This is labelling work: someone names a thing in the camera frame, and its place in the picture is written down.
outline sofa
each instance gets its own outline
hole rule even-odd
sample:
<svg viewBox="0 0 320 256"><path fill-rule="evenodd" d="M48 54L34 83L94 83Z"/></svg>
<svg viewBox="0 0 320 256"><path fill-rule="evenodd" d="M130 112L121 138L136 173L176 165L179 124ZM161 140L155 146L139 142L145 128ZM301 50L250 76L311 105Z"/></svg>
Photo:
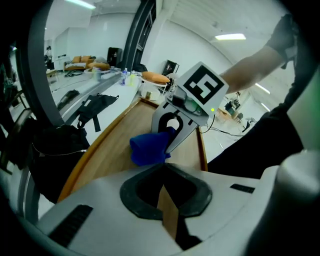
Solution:
<svg viewBox="0 0 320 256"><path fill-rule="evenodd" d="M86 70L89 69L89 64L94 62L94 60L91 56L76 56L71 62L64 63L63 70Z"/></svg>

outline floor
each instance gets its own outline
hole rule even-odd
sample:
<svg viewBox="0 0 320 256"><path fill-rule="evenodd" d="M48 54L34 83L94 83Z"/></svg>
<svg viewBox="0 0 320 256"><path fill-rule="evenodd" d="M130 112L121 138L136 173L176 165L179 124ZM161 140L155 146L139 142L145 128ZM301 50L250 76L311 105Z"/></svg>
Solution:
<svg viewBox="0 0 320 256"><path fill-rule="evenodd" d="M73 77L65 77L64 73L58 73L57 76L58 78L53 76L48 80L52 97L56 104L59 103L59 101L68 91L75 89L82 93L88 89L88 86L90 86L90 83L88 83L88 80L90 80L90 78L85 74ZM135 100L139 96L140 93L138 92L133 100ZM160 104L163 100L164 97L161 95L156 103ZM12 107L10 109L14 120L18 118L23 109L24 107L21 103L18 106ZM208 126L210 126L211 123L212 119L209 119L207 122ZM241 138L240 136L248 132L246 131L245 133L242 133L244 126L241 123L236 123L234 120L224 120L223 118L219 118L219 115L215 117L212 127L218 128L236 136L227 135L214 130L205 132L208 128L206 126L203 126L201 130L202 132L205 132L202 136L208 162L218 156L221 152L223 152L224 149L235 143L239 138ZM43 195L41 195L38 208L39 218L41 218L52 206L54 206L54 204L49 202Z"/></svg>

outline orange cushion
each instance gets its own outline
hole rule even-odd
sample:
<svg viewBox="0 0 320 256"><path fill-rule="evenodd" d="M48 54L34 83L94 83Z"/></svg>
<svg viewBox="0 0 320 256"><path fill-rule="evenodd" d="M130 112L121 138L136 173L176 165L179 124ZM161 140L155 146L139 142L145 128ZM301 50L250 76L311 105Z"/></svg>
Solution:
<svg viewBox="0 0 320 256"><path fill-rule="evenodd" d="M76 56L72 60L72 63L80 63L80 62L81 62L81 56Z"/></svg>
<svg viewBox="0 0 320 256"><path fill-rule="evenodd" d="M160 85L165 85L166 83L170 82L168 77L150 71L142 72L142 77L147 81Z"/></svg>
<svg viewBox="0 0 320 256"><path fill-rule="evenodd" d="M99 69L101 69L102 71L106 71L110 69L110 65L106 64L106 63L96 63L96 62L92 62L88 65L89 69L92 69L93 67L97 67Z"/></svg>
<svg viewBox="0 0 320 256"><path fill-rule="evenodd" d="M91 59L91 56L82 56L81 62L87 62L89 59Z"/></svg>

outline fluorescent light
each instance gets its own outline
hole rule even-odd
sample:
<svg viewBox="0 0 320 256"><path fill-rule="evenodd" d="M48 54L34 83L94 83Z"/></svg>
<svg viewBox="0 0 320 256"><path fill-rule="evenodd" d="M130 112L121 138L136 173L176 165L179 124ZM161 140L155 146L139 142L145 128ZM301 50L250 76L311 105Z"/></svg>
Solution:
<svg viewBox="0 0 320 256"><path fill-rule="evenodd" d="M260 89L264 90L267 94L270 94L270 91L268 91L266 88L264 88L260 84L256 83L255 85L258 86Z"/></svg>
<svg viewBox="0 0 320 256"><path fill-rule="evenodd" d="M262 105L266 110L268 110L268 111L270 112L270 109L269 109L265 104L263 104L263 103L261 102L261 105Z"/></svg>
<svg viewBox="0 0 320 256"><path fill-rule="evenodd" d="M70 2L70 3L74 3L74 4L78 5L78 6L82 6L82 7L88 8L90 10L96 8L94 5L92 5L90 3L87 3L85 1L82 1L82 0L65 0L65 1Z"/></svg>
<svg viewBox="0 0 320 256"><path fill-rule="evenodd" d="M222 34L215 37L218 40L245 40L244 34Z"/></svg>

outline black strap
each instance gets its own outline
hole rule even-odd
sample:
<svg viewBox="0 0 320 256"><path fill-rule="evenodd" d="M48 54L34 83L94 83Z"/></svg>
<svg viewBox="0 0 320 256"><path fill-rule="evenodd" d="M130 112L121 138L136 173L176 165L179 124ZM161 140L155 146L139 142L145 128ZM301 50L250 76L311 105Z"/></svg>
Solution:
<svg viewBox="0 0 320 256"><path fill-rule="evenodd" d="M100 131L101 131L101 128L100 128L98 116L95 115L92 119L93 119L93 124L94 124L95 132L100 132Z"/></svg>

